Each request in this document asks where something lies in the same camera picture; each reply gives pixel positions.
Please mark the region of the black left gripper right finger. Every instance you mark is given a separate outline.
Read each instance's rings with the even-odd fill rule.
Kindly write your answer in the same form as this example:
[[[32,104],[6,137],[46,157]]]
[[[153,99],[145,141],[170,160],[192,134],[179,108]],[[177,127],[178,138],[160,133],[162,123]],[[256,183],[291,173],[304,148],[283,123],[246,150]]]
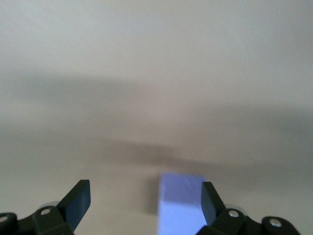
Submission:
[[[267,216],[261,223],[238,209],[227,208],[211,182],[201,186],[201,209],[206,220],[200,235],[298,235],[300,232],[287,220]]]

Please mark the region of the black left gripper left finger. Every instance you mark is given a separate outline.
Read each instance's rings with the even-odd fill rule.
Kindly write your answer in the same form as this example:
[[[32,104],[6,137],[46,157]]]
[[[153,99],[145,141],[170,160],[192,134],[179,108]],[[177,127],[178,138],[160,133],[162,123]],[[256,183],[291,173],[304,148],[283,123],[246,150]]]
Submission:
[[[73,235],[91,204],[90,181],[80,180],[56,205],[45,205],[18,219],[12,212],[0,214],[2,235]]]

